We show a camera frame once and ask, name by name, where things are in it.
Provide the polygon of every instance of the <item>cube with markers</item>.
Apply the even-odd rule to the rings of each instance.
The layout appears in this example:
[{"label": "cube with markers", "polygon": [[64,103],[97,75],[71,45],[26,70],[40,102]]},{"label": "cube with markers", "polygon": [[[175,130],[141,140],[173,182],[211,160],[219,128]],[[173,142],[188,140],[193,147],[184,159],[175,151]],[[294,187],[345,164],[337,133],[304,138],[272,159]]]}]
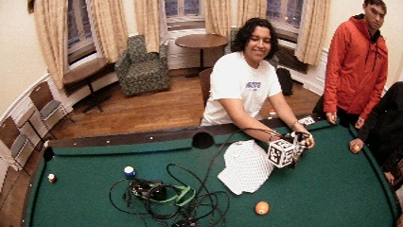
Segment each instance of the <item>cube with markers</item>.
[{"label": "cube with markers", "polygon": [[294,144],[284,139],[269,143],[269,161],[280,168],[288,166],[293,162]]}]

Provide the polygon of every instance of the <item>orange billiard ball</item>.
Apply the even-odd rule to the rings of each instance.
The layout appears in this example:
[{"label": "orange billiard ball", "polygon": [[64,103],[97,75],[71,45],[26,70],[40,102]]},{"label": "orange billiard ball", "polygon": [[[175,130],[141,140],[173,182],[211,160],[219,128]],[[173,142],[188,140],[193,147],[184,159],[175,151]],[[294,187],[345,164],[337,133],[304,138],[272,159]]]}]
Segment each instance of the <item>orange billiard ball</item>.
[{"label": "orange billiard ball", "polygon": [[360,145],[356,145],[354,151],[358,152],[360,150],[361,150],[361,146],[360,146]]},{"label": "orange billiard ball", "polygon": [[258,215],[266,215],[270,211],[270,206],[265,201],[260,201],[254,206],[256,214]]}]

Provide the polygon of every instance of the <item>window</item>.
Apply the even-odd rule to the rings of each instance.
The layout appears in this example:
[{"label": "window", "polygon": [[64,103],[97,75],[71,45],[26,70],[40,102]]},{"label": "window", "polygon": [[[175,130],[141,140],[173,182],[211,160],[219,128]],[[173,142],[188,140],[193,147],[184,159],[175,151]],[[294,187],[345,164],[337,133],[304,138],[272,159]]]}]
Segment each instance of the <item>window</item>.
[{"label": "window", "polygon": [[165,0],[168,30],[205,28],[203,0]]},{"label": "window", "polygon": [[266,16],[277,28],[278,35],[294,39],[298,34],[304,0],[268,0]]},{"label": "window", "polygon": [[96,53],[86,0],[68,0],[68,62]]}]

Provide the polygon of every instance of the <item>red jacket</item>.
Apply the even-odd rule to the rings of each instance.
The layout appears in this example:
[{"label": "red jacket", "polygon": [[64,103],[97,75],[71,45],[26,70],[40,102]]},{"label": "red jacket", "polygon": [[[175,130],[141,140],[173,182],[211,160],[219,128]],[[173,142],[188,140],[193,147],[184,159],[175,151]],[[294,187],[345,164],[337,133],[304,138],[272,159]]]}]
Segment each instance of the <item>red jacket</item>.
[{"label": "red jacket", "polygon": [[389,49],[378,30],[373,37],[361,14],[338,27],[326,66],[324,110],[360,114],[363,119],[378,104],[389,75]]}]

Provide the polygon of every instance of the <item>woman's hand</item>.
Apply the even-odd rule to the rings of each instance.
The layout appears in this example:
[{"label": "woman's hand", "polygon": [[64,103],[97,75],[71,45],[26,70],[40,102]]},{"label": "woman's hand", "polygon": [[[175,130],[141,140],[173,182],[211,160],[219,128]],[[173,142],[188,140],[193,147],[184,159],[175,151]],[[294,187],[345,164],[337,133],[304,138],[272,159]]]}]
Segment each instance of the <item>woman's hand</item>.
[{"label": "woman's hand", "polygon": [[306,148],[313,148],[316,146],[314,136],[300,123],[294,125],[294,131],[301,131],[304,132],[304,134],[309,135],[309,137],[305,139],[305,144],[306,144]]}]

